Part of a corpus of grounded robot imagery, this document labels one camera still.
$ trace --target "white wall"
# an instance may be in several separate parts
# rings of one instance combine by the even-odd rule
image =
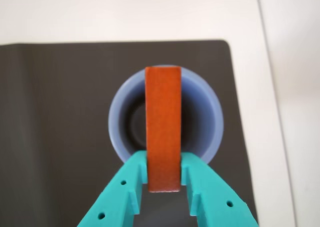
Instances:
[[[260,0],[297,226],[320,226],[320,0]]]

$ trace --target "orange wooden block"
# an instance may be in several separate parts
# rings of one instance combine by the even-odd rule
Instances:
[[[181,161],[181,68],[145,68],[148,190],[178,192]]]

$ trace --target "teal 3d-printed part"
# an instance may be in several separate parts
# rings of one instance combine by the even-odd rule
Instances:
[[[140,213],[142,184],[148,182],[147,152],[138,151],[104,188],[78,227],[132,227]],[[247,204],[205,162],[181,154],[181,184],[186,185],[191,216],[199,227],[257,227]]]

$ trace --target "light blue plastic cup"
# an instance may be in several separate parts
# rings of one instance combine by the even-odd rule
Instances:
[[[110,140],[123,162],[134,152],[146,149],[145,113],[143,69],[123,83],[109,110]],[[223,132],[224,118],[217,95],[203,78],[182,67],[181,151],[194,153],[209,163],[219,149]]]

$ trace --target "black rubber mat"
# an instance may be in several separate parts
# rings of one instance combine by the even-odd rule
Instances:
[[[257,219],[226,42],[12,44],[0,46],[0,226],[76,226],[122,166],[107,124],[116,91],[162,64],[190,69],[214,89],[224,134],[209,165]],[[134,226],[197,226],[186,189],[144,187]]]

